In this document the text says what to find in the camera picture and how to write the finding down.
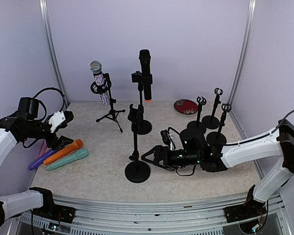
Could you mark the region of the black microphone orange end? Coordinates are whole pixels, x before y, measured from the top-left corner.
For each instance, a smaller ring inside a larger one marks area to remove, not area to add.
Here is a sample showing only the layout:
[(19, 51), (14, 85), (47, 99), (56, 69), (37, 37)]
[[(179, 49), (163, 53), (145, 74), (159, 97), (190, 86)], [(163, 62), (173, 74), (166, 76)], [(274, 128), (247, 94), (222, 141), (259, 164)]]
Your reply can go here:
[(139, 52), (139, 60), (141, 64), (142, 82), (144, 88), (144, 98), (146, 102), (151, 102), (152, 100), (152, 74), (150, 73), (150, 61), (151, 55), (148, 49), (142, 49)]

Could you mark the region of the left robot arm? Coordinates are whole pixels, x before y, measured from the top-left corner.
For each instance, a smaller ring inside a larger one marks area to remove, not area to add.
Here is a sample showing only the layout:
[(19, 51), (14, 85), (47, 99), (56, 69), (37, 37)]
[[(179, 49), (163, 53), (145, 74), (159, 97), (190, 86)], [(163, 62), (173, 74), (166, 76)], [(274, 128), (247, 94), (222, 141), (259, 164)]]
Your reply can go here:
[[(61, 150), (73, 142), (56, 132), (66, 128), (74, 118), (71, 111), (58, 111), (44, 122), (38, 119), (38, 109), (43, 103), (35, 98), (22, 97), (15, 113), (0, 119), (0, 167), (10, 151), (20, 142), (28, 139), (45, 140), (52, 150)], [(27, 191), (0, 196), (0, 227), (3, 223), (25, 211), (38, 211), (53, 218), (59, 213), (52, 192), (44, 188), (30, 188)]]

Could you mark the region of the black tall round-base stand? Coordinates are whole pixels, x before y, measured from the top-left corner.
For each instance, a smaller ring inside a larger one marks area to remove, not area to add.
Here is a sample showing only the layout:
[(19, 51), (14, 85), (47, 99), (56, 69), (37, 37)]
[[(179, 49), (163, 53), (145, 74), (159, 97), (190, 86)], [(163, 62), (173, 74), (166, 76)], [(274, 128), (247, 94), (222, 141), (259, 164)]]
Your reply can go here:
[(143, 84), (143, 76), (140, 71), (136, 71), (135, 73), (131, 74), (132, 82), (138, 84), (138, 91), (140, 94), (140, 105), (143, 109), (143, 112), (141, 113), (141, 120), (138, 127), (138, 135), (146, 135), (152, 131), (152, 125), (148, 120), (144, 119), (144, 106), (143, 106), (143, 90), (144, 90), (144, 84)]

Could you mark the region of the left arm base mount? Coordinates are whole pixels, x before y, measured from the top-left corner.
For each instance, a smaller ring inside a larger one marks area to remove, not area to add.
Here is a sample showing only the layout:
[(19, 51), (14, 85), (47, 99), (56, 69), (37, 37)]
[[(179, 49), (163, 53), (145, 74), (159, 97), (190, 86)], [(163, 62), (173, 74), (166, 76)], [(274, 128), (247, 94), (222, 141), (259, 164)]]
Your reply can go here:
[(52, 195), (43, 196), (43, 206), (33, 209), (33, 214), (55, 220), (58, 222), (65, 222), (72, 224), (75, 216), (75, 208), (56, 204)]

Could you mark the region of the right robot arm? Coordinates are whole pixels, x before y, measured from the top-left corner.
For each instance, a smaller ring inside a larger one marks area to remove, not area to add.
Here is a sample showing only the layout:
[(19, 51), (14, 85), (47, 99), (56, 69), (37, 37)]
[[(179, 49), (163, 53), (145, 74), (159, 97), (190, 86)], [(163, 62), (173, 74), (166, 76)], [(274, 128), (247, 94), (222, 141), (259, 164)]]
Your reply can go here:
[(278, 156), (267, 175), (249, 189), (246, 202), (241, 206), (245, 217), (252, 217), (294, 176), (294, 126), (287, 119), (280, 120), (276, 128), (263, 134), (229, 144), (209, 144), (203, 132), (187, 128), (179, 134), (183, 149), (171, 150), (168, 131), (161, 136), (166, 145), (153, 147), (141, 159), (168, 171), (199, 165), (207, 172), (221, 172), (246, 162)]

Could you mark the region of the teal head microphone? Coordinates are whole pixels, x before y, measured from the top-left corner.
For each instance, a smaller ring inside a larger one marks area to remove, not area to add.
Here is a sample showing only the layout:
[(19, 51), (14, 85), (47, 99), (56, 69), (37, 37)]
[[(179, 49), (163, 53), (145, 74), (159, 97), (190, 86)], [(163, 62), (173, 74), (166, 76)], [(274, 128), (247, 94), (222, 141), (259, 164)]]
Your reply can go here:
[(89, 155), (89, 152), (87, 149), (83, 148), (83, 149), (80, 149), (76, 152), (74, 152), (73, 154), (71, 155), (68, 155), (62, 159), (59, 159), (53, 163), (51, 163), (50, 165), (48, 165), (45, 170), (46, 171), (51, 171), (51, 170), (55, 170), (55, 169), (58, 169), (62, 166), (65, 166), (67, 164), (70, 164), (72, 162), (75, 162), (75, 161), (78, 161), (78, 160), (81, 160), (81, 159), (84, 159), (86, 158), (87, 156)]

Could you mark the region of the black short stand orange mic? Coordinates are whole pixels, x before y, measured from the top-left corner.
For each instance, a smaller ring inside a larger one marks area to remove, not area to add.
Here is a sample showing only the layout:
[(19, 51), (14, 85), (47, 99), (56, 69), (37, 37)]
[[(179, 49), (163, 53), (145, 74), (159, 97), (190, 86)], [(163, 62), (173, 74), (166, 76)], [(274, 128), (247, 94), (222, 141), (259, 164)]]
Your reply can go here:
[(225, 126), (227, 114), (232, 110), (232, 106), (230, 104), (222, 104), (221, 109), (223, 110), (223, 113), (220, 118), (218, 130), (207, 135), (206, 140), (209, 145), (226, 144), (227, 142), (225, 135), (222, 134), (221, 131), (222, 128)]

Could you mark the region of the purple microphone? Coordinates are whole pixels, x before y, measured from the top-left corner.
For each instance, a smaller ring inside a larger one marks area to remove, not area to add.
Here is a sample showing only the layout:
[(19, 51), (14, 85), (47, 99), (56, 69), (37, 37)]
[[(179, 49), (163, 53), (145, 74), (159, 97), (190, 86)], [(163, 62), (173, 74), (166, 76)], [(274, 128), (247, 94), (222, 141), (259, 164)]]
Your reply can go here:
[(33, 161), (29, 167), (28, 170), (32, 171), (34, 169), (37, 169), (44, 160), (46, 160), (48, 157), (52, 156), (53, 154), (55, 154), (57, 152), (57, 150), (48, 150), (46, 153), (44, 153), (43, 155), (41, 155), (40, 157), (38, 157), (35, 161)]

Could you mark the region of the pink microphone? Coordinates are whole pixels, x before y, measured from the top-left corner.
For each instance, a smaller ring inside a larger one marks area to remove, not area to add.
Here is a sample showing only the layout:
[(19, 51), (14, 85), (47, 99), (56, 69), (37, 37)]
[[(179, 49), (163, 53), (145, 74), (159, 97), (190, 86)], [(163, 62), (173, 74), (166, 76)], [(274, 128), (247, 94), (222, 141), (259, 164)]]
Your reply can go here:
[(47, 144), (46, 144), (46, 142), (44, 142), (41, 149), (40, 149), (39, 157), (41, 157), (42, 155), (45, 154), (46, 149), (47, 149)]

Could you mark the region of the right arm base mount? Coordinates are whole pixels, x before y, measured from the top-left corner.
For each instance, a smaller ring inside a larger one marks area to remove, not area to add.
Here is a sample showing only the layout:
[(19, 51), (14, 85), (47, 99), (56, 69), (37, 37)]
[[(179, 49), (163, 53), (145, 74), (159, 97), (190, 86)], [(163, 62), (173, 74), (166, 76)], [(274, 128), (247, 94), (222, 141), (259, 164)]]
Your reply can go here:
[(265, 204), (254, 200), (224, 208), (224, 214), (227, 223), (254, 218), (266, 213), (267, 209)]

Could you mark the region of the black short stand purple mic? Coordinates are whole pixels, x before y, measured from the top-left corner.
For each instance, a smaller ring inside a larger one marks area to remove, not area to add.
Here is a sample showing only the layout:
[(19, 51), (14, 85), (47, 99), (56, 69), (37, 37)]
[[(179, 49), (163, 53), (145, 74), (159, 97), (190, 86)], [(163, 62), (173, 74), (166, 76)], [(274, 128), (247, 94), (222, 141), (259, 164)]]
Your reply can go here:
[(202, 106), (206, 104), (207, 100), (204, 97), (200, 97), (200, 96), (198, 96), (196, 100), (198, 102), (196, 120), (189, 122), (187, 124), (187, 129), (196, 129), (198, 131), (201, 131), (203, 134), (205, 134), (207, 128), (206, 128), (206, 125), (200, 121), (200, 115), (202, 112)]

